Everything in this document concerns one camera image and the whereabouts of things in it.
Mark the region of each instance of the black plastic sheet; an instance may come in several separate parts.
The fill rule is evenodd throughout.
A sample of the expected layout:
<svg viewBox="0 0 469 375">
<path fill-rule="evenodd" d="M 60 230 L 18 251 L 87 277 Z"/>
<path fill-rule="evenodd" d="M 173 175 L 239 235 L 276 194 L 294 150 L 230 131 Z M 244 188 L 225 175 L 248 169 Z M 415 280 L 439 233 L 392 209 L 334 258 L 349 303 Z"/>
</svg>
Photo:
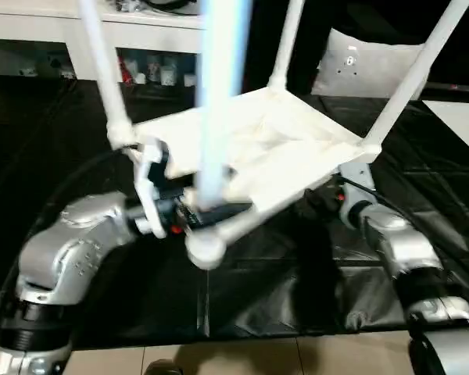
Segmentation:
<svg viewBox="0 0 469 375">
<path fill-rule="evenodd" d="M 192 105 L 157 104 L 135 90 L 124 87 L 134 121 Z M 385 104 L 305 100 L 359 135 Z M 95 82 L 0 79 L 0 286 L 49 193 L 84 160 L 108 149 L 105 126 Z M 423 103 L 408 105 L 372 171 L 380 192 L 469 267 L 469 148 Z M 115 189 L 132 192 L 124 156 L 102 164 L 55 207 Z M 208 273 L 189 262 L 181 237 L 143 238 L 113 252 L 94 282 L 77 347 L 403 329 L 378 257 L 337 218 L 323 216 L 317 194 L 308 192 L 232 245 Z M 469 295 L 469 276 L 444 261 Z"/>
</svg>

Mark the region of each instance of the black tablecloth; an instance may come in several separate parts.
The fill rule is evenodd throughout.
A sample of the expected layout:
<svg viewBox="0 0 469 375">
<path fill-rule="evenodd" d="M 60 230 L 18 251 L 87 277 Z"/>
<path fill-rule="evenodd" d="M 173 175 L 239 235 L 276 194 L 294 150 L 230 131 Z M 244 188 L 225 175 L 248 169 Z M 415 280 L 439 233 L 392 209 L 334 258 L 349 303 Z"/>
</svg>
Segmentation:
<svg viewBox="0 0 469 375">
<path fill-rule="evenodd" d="M 190 98 L 158 102 L 139 87 L 123 90 L 134 122 L 192 105 Z M 305 100 L 359 135 L 385 104 Z M 49 193 L 109 148 L 105 126 L 94 82 L 0 78 L 0 287 Z M 417 216 L 469 268 L 469 148 L 423 103 L 412 102 L 372 170 L 378 190 Z M 58 205 L 114 189 L 132 192 L 131 165 L 123 156 L 90 173 Z M 97 303 L 84 317 L 77 346 L 403 329 L 378 257 L 337 219 L 324 220 L 315 198 L 309 193 L 245 236 L 209 273 L 188 261 L 180 237 L 143 238 L 113 252 L 91 291 Z M 445 263 L 469 296 L 469 276 Z"/>
</svg>

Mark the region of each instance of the black cable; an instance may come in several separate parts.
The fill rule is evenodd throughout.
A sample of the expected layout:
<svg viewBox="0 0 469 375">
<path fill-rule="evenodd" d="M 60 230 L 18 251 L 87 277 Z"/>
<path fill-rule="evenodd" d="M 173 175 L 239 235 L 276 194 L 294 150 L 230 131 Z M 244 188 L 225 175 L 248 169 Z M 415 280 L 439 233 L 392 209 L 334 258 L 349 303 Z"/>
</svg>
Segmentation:
<svg viewBox="0 0 469 375">
<path fill-rule="evenodd" d="M 123 150 L 129 149 L 129 148 L 136 148 L 136 145 L 127 145 L 123 146 L 121 148 L 117 148 L 115 150 L 111 150 L 108 152 L 104 152 L 100 155 L 97 155 L 93 157 L 92 159 L 89 159 L 87 162 L 83 163 L 81 166 L 79 166 L 76 170 L 74 170 L 72 173 L 68 174 L 66 179 L 64 179 L 63 182 L 61 182 L 54 190 L 52 194 L 48 197 L 47 201 L 41 208 L 40 212 L 38 213 L 37 217 L 34 220 L 33 225 L 29 229 L 27 236 L 26 236 L 26 241 L 35 233 L 38 231 L 38 228 L 41 226 L 41 221 L 43 217 L 48 214 L 48 211 L 51 210 L 53 207 L 55 207 L 56 202 L 59 200 L 59 197 L 65 192 L 67 188 L 69 188 L 73 183 L 77 182 L 80 180 L 86 173 L 90 172 L 92 168 L 95 168 L 99 164 L 108 161 L 112 159 L 113 157 L 120 155 L 120 153 Z M 9 272 L 7 273 L 7 276 L 5 277 L 4 282 L 2 283 L 2 287 L 0 289 L 0 315 L 2 312 L 2 307 L 3 307 L 3 302 L 5 300 L 5 297 L 8 293 L 9 290 L 11 290 L 12 287 L 12 282 L 16 279 L 17 274 L 19 273 L 19 257 L 20 253 L 16 256 L 14 259 L 13 266 L 10 268 Z"/>
<path fill-rule="evenodd" d="M 428 231 L 423 230 L 420 228 L 420 226 L 416 225 L 415 223 L 418 221 L 418 218 L 414 214 L 408 213 L 404 209 L 400 208 L 396 203 L 386 198 L 384 195 L 376 192 L 375 190 L 371 190 L 368 187 L 363 186 L 362 184 L 358 184 L 357 182 L 350 180 L 349 178 L 340 177 L 339 183 L 340 182 L 345 183 L 345 184 L 350 184 L 354 186 L 355 188 L 358 188 L 362 191 L 365 191 L 366 193 L 370 195 L 373 195 L 378 201 L 384 202 L 391 209 L 394 209 L 401 216 L 404 216 L 405 219 L 407 219 L 415 229 L 417 229 L 424 236 L 426 236 L 432 244 L 436 245 L 435 249 L 438 249 L 443 255 L 446 255 L 448 258 L 452 259 L 469 276 L 469 267 L 467 266 L 467 264 L 465 264 L 462 261 L 462 259 L 460 259 L 457 255 L 453 254 L 452 251 L 448 250 L 446 248 L 446 244 L 443 244 L 440 240 L 437 239 L 437 237 L 435 238 L 434 235 L 431 235 L 430 233 L 428 233 Z"/>
<path fill-rule="evenodd" d="M 185 7 L 187 4 L 189 4 L 190 0 L 175 0 L 173 2 L 166 2 L 162 4 L 157 4 L 155 2 L 152 2 L 151 0 L 142 0 L 144 3 L 146 3 L 148 6 L 161 10 L 163 12 L 169 12 L 171 10 L 176 10 L 179 8 Z"/>
</svg>

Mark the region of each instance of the white panel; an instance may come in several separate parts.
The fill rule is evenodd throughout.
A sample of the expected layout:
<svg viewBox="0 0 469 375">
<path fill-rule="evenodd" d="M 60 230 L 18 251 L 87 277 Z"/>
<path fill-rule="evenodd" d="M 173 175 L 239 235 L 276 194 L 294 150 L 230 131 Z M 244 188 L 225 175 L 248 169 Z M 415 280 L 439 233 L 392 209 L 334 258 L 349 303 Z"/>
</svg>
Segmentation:
<svg viewBox="0 0 469 375">
<path fill-rule="evenodd" d="M 424 101 L 459 138 L 469 146 L 469 104 Z"/>
<path fill-rule="evenodd" d="M 104 31 L 108 42 L 115 47 L 200 52 L 200 30 L 104 22 Z"/>
<path fill-rule="evenodd" d="M 64 42 L 66 25 L 72 20 L 0 14 L 0 39 Z"/>
</svg>

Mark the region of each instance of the shelf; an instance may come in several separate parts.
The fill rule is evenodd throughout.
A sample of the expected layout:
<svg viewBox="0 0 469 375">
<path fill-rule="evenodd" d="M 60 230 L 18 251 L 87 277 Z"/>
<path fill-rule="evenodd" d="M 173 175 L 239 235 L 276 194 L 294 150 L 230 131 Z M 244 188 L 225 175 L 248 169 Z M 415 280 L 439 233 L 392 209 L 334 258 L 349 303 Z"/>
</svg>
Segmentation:
<svg viewBox="0 0 469 375">
<path fill-rule="evenodd" d="M 201 29 L 201 16 L 175 16 L 146 10 L 118 12 L 110 2 L 98 0 L 101 19 L 106 22 L 133 23 L 184 29 Z M 0 14 L 79 19 L 77 0 L 1 0 Z"/>
</svg>

